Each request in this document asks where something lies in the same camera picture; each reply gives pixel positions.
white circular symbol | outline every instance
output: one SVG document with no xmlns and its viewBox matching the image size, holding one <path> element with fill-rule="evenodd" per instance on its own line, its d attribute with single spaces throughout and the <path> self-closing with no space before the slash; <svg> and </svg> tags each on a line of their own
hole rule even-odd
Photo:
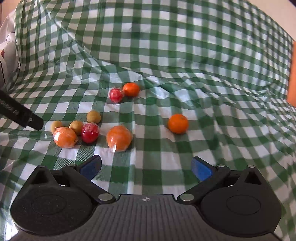
<svg viewBox="0 0 296 241">
<path fill-rule="evenodd" d="M 151 200 L 151 198 L 144 197 L 142 200 L 143 200 L 144 202 L 148 202 L 148 201 L 150 201 L 150 200 Z"/>
</svg>

orange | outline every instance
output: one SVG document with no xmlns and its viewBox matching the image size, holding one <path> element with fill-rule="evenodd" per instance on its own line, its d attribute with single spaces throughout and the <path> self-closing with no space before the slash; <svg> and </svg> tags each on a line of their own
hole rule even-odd
<svg viewBox="0 0 296 241">
<path fill-rule="evenodd" d="M 140 92 L 140 87 L 135 83 L 127 83 L 123 86 L 122 91 L 128 97 L 136 97 Z"/>
<path fill-rule="evenodd" d="M 189 126 L 188 120 L 184 115 L 175 114 L 168 120 L 168 129 L 175 134 L 183 134 Z"/>
<path fill-rule="evenodd" d="M 132 134 L 124 126 L 112 127 L 106 136 L 108 146 L 113 152 L 125 151 L 132 138 Z"/>
<path fill-rule="evenodd" d="M 56 145 L 62 148 L 71 148 L 78 141 L 76 133 L 68 127 L 56 128 L 53 136 Z"/>
</svg>

plastic-wrapped red fruit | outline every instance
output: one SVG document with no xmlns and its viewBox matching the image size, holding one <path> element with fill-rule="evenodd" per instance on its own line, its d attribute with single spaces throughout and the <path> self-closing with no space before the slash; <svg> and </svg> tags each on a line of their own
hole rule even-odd
<svg viewBox="0 0 296 241">
<path fill-rule="evenodd" d="M 123 92 L 120 88 L 112 88 L 109 93 L 109 98 L 112 102 L 118 104 L 123 98 Z"/>
<path fill-rule="evenodd" d="M 96 123 L 87 123 L 82 127 L 81 137 L 85 143 L 90 144 L 98 139 L 99 133 L 100 128 Z"/>
</svg>

small yellow-brown fruit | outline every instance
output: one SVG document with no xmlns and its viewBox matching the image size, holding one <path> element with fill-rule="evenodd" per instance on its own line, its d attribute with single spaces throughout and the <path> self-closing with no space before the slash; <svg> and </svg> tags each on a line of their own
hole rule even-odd
<svg viewBox="0 0 296 241">
<path fill-rule="evenodd" d="M 72 129 L 78 136 L 81 135 L 82 127 L 83 123 L 79 120 L 72 121 L 72 123 L 69 126 L 69 128 Z"/>
<path fill-rule="evenodd" d="M 60 127 L 62 127 L 63 126 L 63 123 L 62 122 L 60 122 L 60 121 L 58 121 L 58 120 L 55 120 L 53 123 L 52 123 L 52 125 L 51 125 L 51 127 L 50 127 L 50 131 L 52 132 L 52 134 L 55 132 L 55 130 L 56 130 L 56 128 L 60 128 Z"/>
<path fill-rule="evenodd" d="M 94 122 L 97 124 L 101 121 L 101 115 L 99 112 L 95 110 L 91 110 L 90 112 L 87 113 L 86 120 L 88 123 Z"/>
</svg>

ribbed gray surface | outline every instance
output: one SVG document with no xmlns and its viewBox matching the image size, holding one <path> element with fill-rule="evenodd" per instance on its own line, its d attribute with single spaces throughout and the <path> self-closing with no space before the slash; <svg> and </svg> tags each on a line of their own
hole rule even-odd
<svg viewBox="0 0 296 241">
<path fill-rule="evenodd" d="M 175 202 L 172 195 L 122 195 L 113 204 L 98 206 L 89 221 L 72 232 L 55 237 L 20 232 L 12 240 L 278 241 L 272 234 L 237 238 L 220 233 L 207 225 L 193 206 Z"/>
</svg>

